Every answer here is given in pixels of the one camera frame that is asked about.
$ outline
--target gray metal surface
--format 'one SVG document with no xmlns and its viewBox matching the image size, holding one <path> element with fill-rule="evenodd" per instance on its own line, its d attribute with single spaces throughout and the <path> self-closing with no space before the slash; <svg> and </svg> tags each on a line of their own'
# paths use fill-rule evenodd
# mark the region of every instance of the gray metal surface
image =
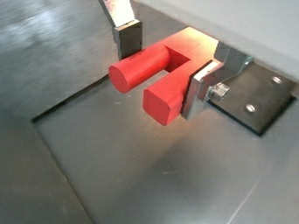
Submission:
<svg viewBox="0 0 299 224">
<path fill-rule="evenodd" d="M 102 78 L 115 61 L 98 0 L 1 1 L 1 109 L 34 118 Z"/>
<path fill-rule="evenodd" d="M 227 97 L 223 101 L 211 99 L 212 104 L 263 134 L 290 104 L 295 83 L 255 63 L 223 83 L 230 87 Z"/>
<path fill-rule="evenodd" d="M 299 2 L 140 0 L 299 81 Z"/>
<path fill-rule="evenodd" d="M 96 223 L 296 223 L 298 102 L 262 138 L 210 106 L 164 127 L 148 82 L 107 81 L 36 124 Z"/>
<path fill-rule="evenodd" d="M 140 11 L 148 45 L 184 27 L 144 6 Z M 168 29 L 152 32 L 158 24 Z M 91 223 L 31 120 L 98 81 L 116 61 L 96 0 L 1 1 L 0 223 Z"/>
<path fill-rule="evenodd" d="M 91 224 L 34 125 L 0 113 L 0 223 Z"/>
</svg>

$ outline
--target metal bracket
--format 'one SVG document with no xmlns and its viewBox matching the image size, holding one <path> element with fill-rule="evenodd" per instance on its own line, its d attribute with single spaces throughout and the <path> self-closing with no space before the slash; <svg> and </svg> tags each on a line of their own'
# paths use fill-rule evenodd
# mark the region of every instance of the metal bracket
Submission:
<svg viewBox="0 0 299 224">
<path fill-rule="evenodd" d="M 187 120 L 198 115 L 211 97 L 223 100 L 230 89 L 220 83 L 238 75 L 252 61 L 252 57 L 223 43 L 218 44 L 214 58 L 190 80 L 182 107 L 182 116 Z"/>
<path fill-rule="evenodd" d="M 299 95 L 299 87 L 222 43 L 214 57 L 216 60 L 191 77 L 182 116 L 192 119 L 210 102 L 262 135 L 294 100 L 292 95 Z"/>
</svg>

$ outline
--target red plastic block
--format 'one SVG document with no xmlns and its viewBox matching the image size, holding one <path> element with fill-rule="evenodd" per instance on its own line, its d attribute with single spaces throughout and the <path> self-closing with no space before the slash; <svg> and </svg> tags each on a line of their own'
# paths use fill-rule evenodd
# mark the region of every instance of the red plastic block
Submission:
<svg viewBox="0 0 299 224">
<path fill-rule="evenodd" d="M 122 93 L 162 70 L 170 72 L 144 90 L 144 111 L 162 125 L 180 114 L 191 74 L 212 60 L 216 45 L 216 39 L 187 28 L 108 69 Z"/>
</svg>

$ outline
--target gray wall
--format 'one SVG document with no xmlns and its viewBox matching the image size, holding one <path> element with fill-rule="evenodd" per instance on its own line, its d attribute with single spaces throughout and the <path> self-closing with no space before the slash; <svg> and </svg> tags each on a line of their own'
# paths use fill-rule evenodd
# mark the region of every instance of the gray wall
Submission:
<svg viewBox="0 0 299 224">
<path fill-rule="evenodd" d="M 103 77 L 116 60 L 98 0 L 1 1 L 1 109 L 34 118 Z"/>
</svg>

